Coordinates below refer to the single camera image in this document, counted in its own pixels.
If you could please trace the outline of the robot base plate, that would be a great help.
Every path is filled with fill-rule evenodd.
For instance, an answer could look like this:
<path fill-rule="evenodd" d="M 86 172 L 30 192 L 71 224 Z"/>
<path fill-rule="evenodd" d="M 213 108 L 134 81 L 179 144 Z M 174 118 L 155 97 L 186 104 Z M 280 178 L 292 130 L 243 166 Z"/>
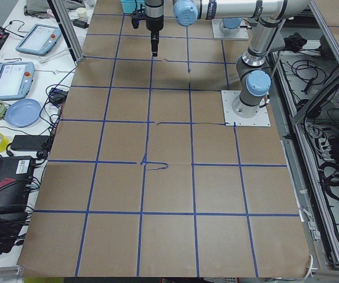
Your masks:
<path fill-rule="evenodd" d="M 223 29 L 222 19 L 212 20 L 213 38 L 216 40 L 248 41 L 247 25 L 242 19 L 241 26 L 237 29 Z"/>

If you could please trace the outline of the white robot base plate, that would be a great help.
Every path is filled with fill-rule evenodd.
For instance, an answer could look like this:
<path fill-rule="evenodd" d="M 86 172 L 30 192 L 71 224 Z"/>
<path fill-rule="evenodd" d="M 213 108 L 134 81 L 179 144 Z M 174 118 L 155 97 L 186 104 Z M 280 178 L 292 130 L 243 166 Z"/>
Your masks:
<path fill-rule="evenodd" d="M 240 100 L 239 90 L 222 90 L 222 105 L 227 126 L 270 127 L 270 119 L 265 99 L 257 106 L 246 106 Z"/>

